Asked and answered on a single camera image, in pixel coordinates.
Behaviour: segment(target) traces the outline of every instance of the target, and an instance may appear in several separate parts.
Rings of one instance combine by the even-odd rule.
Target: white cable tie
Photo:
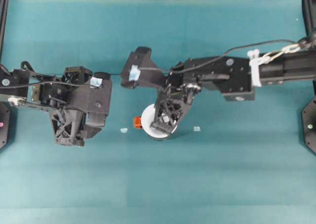
[[[259,73],[259,66],[262,64],[266,64],[270,56],[265,57],[259,57],[260,51],[258,49],[250,50],[247,53],[247,56],[249,57],[249,66],[251,67],[251,81],[252,85],[255,87],[262,87],[261,81],[260,81],[260,73]]]

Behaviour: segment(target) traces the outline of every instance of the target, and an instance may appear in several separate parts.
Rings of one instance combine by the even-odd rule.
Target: teal table surface
[[[145,45],[168,69],[304,35],[301,0],[10,0],[1,63],[120,73]],[[316,156],[300,121],[310,81],[257,88],[255,101],[240,103],[204,90],[174,136],[157,142],[132,126],[156,92],[112,80],[107,124],[83,148],[55,145],[47,114],[13,111],[0,151],[1,224],[316,222]]]

